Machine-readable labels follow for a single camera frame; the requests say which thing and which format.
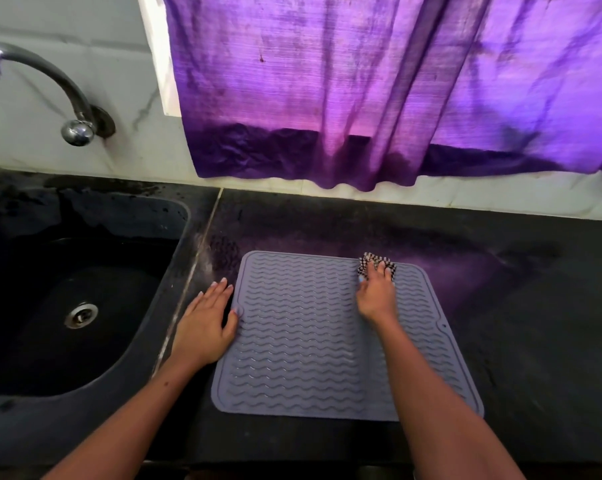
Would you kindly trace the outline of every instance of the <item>faucet knob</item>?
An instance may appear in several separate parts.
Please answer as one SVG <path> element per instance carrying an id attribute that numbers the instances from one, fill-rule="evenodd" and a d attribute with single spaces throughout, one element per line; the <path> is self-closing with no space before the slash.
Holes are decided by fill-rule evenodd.
<path id="1" fill-rule="evenodd" d="M 61 128 L 61 135 L 73 146 L 85 146 L 94 139 L 94 128 L 87 121 L 70 120 Z"/>

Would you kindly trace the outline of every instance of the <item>sink drain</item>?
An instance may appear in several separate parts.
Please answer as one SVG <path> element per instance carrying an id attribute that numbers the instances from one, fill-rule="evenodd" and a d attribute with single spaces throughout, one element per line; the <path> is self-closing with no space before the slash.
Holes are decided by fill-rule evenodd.
<path id="1" fill-rule="evenodd" d="M 98 308 L 92 303 L 81 303 L 65 316 L 67 328 L 83 328 L 94 321 L 98 315 Z"/>

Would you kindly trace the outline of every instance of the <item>faucet spout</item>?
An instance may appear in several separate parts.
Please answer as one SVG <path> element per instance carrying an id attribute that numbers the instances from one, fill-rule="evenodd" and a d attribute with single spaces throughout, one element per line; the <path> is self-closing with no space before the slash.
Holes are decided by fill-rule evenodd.
<path id="1" fill-rule="evenodd" d="M 72 104 L 76 120 L 67 121 L 61 129 L 65 141 L 74 146 L 84 146 L 94 138 L 112 136 L 116 127 L 112 117 L 98 106 L 91 105 L 79 87 L 63 71 L 41 56 L 16 45 L 0 42 L 1 61 L 19 62 L 46 74 L 65 92 Z"/>

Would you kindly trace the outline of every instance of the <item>person's right arm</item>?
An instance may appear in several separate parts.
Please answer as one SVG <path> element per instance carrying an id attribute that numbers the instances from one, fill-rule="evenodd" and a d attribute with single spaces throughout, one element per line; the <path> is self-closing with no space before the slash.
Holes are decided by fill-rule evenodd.
<path id="1" fill-rule="evenodd" d="M 368 266 L 357 293 L 359 311 L 385 351 L 390 386 L 419 480 L 507 479 L 524 476 L 492 432 L 412 344 L 397 319 L 390 270 Z"/>

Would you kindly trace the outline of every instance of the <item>gray silicone mat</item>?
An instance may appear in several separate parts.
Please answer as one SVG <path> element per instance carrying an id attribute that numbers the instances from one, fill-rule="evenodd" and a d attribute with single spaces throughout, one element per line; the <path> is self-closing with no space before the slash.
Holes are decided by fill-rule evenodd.
<path id="1" fill-rule="evenodd" d="M 221 411 L 397 421 L 381 344 L 357 310 L 357 259 L 252 251 L 232 306 L 237 335 L 218 362 Z M 425 272 L 397 264 L 399 321 L 478 414 L 483 404 Z"/>

